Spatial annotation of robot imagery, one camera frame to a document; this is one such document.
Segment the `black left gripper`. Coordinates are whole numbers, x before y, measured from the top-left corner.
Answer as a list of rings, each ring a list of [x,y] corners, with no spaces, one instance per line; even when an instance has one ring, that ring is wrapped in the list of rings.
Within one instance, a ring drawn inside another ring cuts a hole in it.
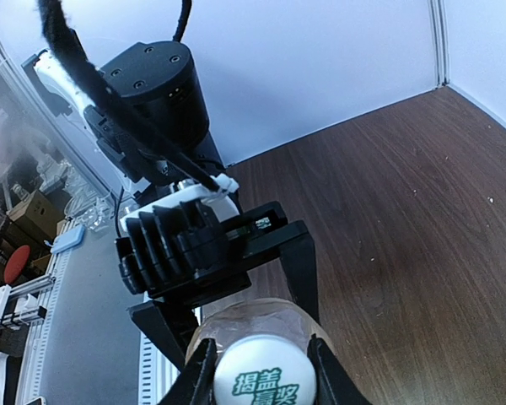
[[[225,220],[198,199],[130,217],[116,239],[121,280],[132,294],[167,302],[134,305],[129,315],[183,371],[199,322],[178,304],[207,304],[245,289],[248,271],[280,258],[293,302],[319,323],[315,243],[307,234],[304,222],[288,221],[279,202]]]

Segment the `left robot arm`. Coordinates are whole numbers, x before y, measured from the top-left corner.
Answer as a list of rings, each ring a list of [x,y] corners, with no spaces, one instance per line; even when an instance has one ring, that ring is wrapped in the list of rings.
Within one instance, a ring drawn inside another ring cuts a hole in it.
[[[116,239],[123,283],[148,300],[129,310],[137,328],[183,368],[193,311],[250,286],[249,271],[279,260],[293,301],[319,315],[315,244],[278,202],[244,211],[209,131],[189,48],[137,43],[92,78],[85,59],[60,63],[44,50],[23,70],[51,112],[77,111],[103,155],[149,186]]]

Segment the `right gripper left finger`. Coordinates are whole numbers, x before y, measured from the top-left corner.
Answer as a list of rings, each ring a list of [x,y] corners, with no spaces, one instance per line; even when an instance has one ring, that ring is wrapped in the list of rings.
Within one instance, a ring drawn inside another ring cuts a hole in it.
[[[217,359],[215,340],[203,339],[158,405],[215,404],[213,380]]]

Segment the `white tea bottle cap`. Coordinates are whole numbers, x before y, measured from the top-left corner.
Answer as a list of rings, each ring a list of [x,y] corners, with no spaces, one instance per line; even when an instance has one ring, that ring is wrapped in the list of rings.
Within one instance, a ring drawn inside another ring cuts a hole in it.
[[[217,363],[213,397],[217,404],[315,402],[315,369],[305,351],[283,337],[253,335],[229,346]]]

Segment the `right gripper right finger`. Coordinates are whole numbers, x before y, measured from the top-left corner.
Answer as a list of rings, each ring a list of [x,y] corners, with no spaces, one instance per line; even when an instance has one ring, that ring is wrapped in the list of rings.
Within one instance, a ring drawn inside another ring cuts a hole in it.
[[[315,370],[315,405],[371,405],[324,338],[313,334],[307,355]]]

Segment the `amber tea bottle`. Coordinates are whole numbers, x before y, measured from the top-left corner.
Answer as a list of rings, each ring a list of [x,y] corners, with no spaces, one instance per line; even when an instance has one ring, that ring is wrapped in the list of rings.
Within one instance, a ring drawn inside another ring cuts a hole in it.
[[[262,298],[239,302],[206,318],[195,330],[186,357],[193,355],[203,339],[212,338],[217,346],[217,367],[229,346],[242,338],[261,334],[286,338],[306,355],[313,334],[324,338],[330,348],[334,347],[327,332],[299,306],[287,300]]]

